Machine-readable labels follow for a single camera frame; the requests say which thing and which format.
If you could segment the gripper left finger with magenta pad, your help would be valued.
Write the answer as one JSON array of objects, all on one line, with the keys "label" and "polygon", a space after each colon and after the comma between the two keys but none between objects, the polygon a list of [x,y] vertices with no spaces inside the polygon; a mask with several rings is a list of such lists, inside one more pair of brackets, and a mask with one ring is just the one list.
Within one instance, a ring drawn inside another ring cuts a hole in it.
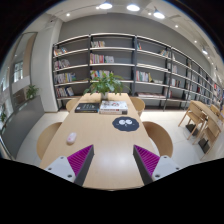
[{"label": "gripper left finger with magenta pad", "polygon": [[45,171],[82,186],[94,157],[94,146],[89,145],[68,157],[59,156]]}]

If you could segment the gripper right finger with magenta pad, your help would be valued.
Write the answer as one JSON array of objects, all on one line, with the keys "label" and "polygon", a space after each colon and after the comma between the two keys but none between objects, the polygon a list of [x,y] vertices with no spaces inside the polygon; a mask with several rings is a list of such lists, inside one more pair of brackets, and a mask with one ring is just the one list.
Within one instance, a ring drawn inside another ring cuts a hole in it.
[{"label": "gripper right finger with magenta pad", "polygon": [[145,185],[180,170],[168,155],[158,156],[137,145],[133,147],[133,156]]}]

